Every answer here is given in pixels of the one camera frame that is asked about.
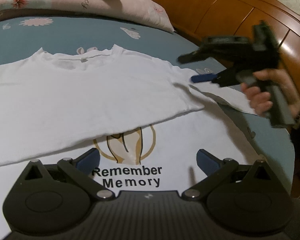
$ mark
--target golden circle logo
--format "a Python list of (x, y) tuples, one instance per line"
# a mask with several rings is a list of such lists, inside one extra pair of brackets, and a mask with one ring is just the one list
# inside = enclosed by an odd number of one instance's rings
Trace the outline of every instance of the golden circle logo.
[(140, 165), (152, 153), (155, 142), (156, 134), (152, 125), (93, 140), (103, 157), (132, 165)]

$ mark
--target human hand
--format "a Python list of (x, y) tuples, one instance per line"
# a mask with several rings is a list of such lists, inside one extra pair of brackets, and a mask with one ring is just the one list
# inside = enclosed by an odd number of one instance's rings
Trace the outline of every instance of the human hand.
[[(272, 80), (279, 84), (285, 95), (292, 117), (295, 119), (300, 112), (300, 96), (290, 76), (284, 69), (264, 69), (254, 72), (253, 75), (259, 80)], [(250, 107), (257, 115), (264, 116), (273, 103), (270, 101), (269, 92), (261, 92), (259, 87), (248, 88), (247, 84), (241, 84), (241, 90), (250, 101)]]

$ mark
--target red flower print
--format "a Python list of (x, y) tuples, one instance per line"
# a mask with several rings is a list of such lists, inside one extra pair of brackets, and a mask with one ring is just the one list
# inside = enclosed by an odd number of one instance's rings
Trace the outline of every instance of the red flower print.
[(26, 0), (13, 0), (12, 2), (12, 6), (15, 9), (21, 9), (22, 7), (24, 7), (27, 4)]

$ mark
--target white fabric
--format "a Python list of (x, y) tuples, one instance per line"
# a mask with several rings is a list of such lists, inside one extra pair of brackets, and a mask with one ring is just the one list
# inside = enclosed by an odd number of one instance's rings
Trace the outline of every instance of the white fabric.
[[(209, 98), (205, 99), (204, 104), (205, 108), (203, 110), (154, 124), (152, 129), (151, 126), (143, 127), (141, 157), (149, 152), (153, 144), (154, 147), (147, 157), (141, 158), (138, 165), (124, 164), (136, 161), (135, 149), (137, 149), (137, 142), (140, 139), (138, 133), (124, 133), (129, 154), (127, 154), (124, 147), (116, 147), (115, 143), (110, 143), (116, 156), (126, 157), (122, 164), (109, 159), (114, 155), (108, 149), (105, 138), (98, 138), (95, 142), (97, 142), (97, 146), (105, 156), (103, 154), (100, 156), (99, 170), (95, 169), (94, 179), (101, 184), (103, 184), (103, 179), (106, 179), (109, 188), (116, 194), (120, 190), (178, 190), (181, 193), (206, 177), (196, 162), (197, 151), (201, 148), (219, 159), (229, 157), (237, 160), (240, 164), (252, 164), (258, 159), (258, 155), (248, 143), (244, 134), (223, 113), (221, 108)], [(95, 143), (88, 140), (69, 149), (68, 152), (42, 157), (40, 160), (43, 164), (51, 164), (65, 157), (77, 158), (92, 147), (95, 147)], [(15, 163), (0, 167), (0, 239), (10, 231), (2, 214), (3, 201), (27, 163)], [(115, 168), (121, 168), (121, 176), (119, 170), (116, 170), (117, 175), (115, 175), (114, 170), (111, 170)], [(142, 175), (139, 171), (137, 171), (138, 175), (131, 175), (131, 168), (140, 168)], [(126, 173), (128, 170), (130, 174), (124, 175), (123, 169)], [(114, 187), (111, 187), (110, 179), (112, 179)], [(136, 181), (137, 186), (134, 186), (133, 179)]]
[[(116, 45), (76, 56), (40, 49), (1, 65), (0, 165), (202, 109), (206, 97), (190, 85), (193, 74)], [(251, 110), (238, 91), (204, 89)]]

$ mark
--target blue gripper tip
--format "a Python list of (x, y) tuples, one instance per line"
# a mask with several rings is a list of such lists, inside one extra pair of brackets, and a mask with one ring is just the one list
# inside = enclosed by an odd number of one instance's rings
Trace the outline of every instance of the blue gripper tip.
[(191, 81), (193, 83), (208, 82), (208, 81), (212, 81), (216, 77), (217, 74), (195, 75), (191, 77)]

